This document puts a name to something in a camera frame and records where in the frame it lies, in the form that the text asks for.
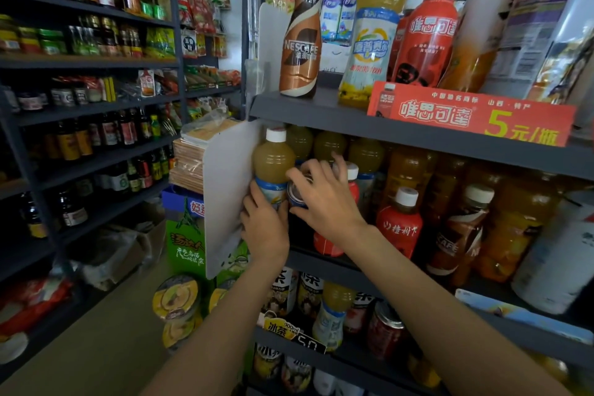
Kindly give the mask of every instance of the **price sign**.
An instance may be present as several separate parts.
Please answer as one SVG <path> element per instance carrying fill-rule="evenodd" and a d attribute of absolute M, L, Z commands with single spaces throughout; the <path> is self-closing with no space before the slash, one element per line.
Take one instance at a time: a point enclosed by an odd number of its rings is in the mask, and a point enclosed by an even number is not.
<path fill-rule="evenodd" d="M 575 107 L 375 82 L 367 115 L 563 147 Z"/>
<path fill-rule="evenodd" d="M 264 319 L 263 327 L 268 332 L 276 333 L 287 340 L 299 343 L 301 346 L 319 352 L 320 354 L 325 354 L 326 352 L 326 347 L 322 343 L 308 337 L 308 335 L 301 332 L 301 329 L 282 318 L 266 318 Z"/>

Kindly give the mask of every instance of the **red price sign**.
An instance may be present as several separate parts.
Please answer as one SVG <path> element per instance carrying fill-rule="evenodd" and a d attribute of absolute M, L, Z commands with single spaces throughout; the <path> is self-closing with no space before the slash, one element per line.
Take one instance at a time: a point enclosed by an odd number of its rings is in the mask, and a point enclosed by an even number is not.
<path fill-rule="evenodd" d="M 375 82 L 367 115 L 563 147 L 575 107 Z"/>

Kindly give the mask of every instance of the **right hand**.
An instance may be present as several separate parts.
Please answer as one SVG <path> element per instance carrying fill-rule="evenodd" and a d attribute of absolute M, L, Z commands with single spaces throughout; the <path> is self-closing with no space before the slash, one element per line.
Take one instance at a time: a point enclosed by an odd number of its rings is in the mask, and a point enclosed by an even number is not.
<path fill-rule="evenodd" d="M 332 157 L 338 165 L 338 178 L 327 161 L 308 160 L 301 166 L 301 171 L 297 168 L 287 171 L 287 177 L 293 181 L 308 207 L 293 207 L 290 212 L 343 249 L 367 223 L 349 190 L 345 159 L 334 152 Z M 311 173 L 313 184 L 303 176 L 307 172 Z"/>

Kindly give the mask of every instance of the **white bottle cap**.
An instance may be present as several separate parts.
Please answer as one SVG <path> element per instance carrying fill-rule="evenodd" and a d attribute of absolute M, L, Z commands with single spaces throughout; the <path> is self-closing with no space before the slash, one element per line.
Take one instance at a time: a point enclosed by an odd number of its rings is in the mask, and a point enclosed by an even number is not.
<path fill-rule="evenodd" d="M 468 185 L 464 190 L 464 196 L 470 200 L 474 200 L 479 204 L 488 204 L 493 200 L 495 192 L 493 189 L 480 184 Z"/>
<path fill-rule="evenodd" d="M 395 199 L 397 204 L 404 205 L 405 207 L 414 207 L 418 198 L 419 191 L 406 186 L 401 186 L 398 188 Z"/>
<path fill-rule="evenodd" d="M 335 161 L 332 163 L 332 171 L 336 178 L 338 178 L 338 163 Z M 350 161 L 346 162 L 346 179 L 350 182 L 351 180 L 357 180 L 359 176 L 359 167 L 355 163 Z"/>
<path fill-rule="evenodd" d="M 423 2 L 423 0 L 406 0 L 406 2 L 405 2 L 405 11 L 406 10 L 414 10 L 422 2 Z"/>
<path fill-rule="evenodd" d="M 287 131 L 282 127 L 266 129 L 266 141 L 271 143 L 284 143 L 287 140 Z"/>

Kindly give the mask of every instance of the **brown bottle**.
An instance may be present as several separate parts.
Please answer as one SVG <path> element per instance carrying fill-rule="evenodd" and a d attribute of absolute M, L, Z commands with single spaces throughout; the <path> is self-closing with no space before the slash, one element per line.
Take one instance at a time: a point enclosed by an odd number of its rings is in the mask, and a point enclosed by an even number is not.
<path fill-rule="evenodd" d="M 481 184 L 468 185 L 462 200 L 444 217 L 426 271 L 442 284 L 465 281 L 480 251 L 482 223 L 495 192 Z"/>
<path fill-rule="evenodd" d="M 295 10 L 283 41 L 281 94 L 312 98 L 316 94 L 322 39 L 322 0 L 295 0 Z"/>

